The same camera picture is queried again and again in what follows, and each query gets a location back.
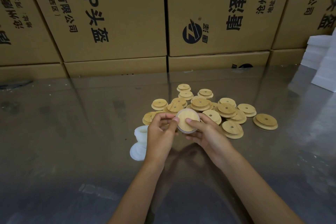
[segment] person's right hand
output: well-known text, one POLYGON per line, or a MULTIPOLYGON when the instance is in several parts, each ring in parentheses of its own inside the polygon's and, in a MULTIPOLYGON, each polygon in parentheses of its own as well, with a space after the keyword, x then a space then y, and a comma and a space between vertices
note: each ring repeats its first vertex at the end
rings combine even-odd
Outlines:
POLYGON ((224 153, 229 149, 233 149, 233 147, 218 124, 204 113, 199 113, 198 116, 204 123, 189 118, 185 120, 187 124, 199 130, 186 135, 186 138, 199 144, 212 162, 222 169, 224 166, 224 153))

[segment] table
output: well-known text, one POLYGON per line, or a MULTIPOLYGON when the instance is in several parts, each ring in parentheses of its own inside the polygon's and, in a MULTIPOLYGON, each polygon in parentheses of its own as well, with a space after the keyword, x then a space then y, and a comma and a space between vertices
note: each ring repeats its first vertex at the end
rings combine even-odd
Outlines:
MULTIPOLYGON (((141 166, 129 150, 157 98, 180 83, 274 116, 231 140, 306 222, 336 222, 336 94, 303 66, 38 80, 0 90, 0 222, 106 223, 141 166)), ((251 223, 204 151, 176 137, 147 223, 251 223)))

